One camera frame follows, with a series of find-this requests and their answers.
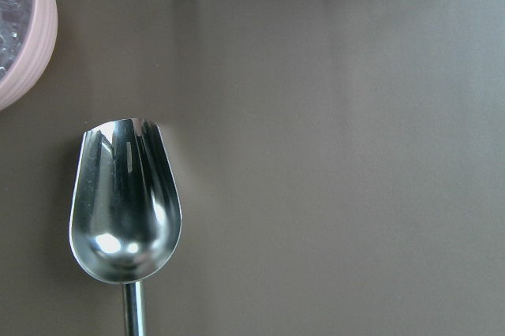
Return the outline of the steel ice scoop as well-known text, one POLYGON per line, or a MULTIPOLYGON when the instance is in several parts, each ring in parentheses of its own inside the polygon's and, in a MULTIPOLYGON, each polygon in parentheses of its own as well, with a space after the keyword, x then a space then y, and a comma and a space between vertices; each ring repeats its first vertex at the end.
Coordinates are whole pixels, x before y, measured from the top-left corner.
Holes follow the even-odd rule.
POLYGON ((173 255, 181 223, 177 187, 154 122, 127 118, 84 133, 69 245, 87 274, 122 287, 127 335, 147 333, 143 281, 173 255))

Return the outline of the pink bowl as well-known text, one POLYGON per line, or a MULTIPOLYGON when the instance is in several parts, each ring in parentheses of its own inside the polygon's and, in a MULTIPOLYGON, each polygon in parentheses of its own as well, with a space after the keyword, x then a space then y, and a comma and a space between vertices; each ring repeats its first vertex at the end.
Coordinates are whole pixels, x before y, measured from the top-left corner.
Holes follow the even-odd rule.
POLYGON ((56 0, 32 0, 28 31, 16 60, 1 78, 1 108, 25 95, 41 77, 53 54, 58 32, 56 0))

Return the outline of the clear ice cubes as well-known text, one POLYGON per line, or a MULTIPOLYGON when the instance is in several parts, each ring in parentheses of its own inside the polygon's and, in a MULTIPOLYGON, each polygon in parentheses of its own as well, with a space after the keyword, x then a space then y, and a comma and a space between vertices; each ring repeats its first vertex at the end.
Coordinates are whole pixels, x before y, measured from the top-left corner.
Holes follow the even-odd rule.
POLYGON ((1 0, 1 78, 21 50, 31 12, 32 0, 1 0))

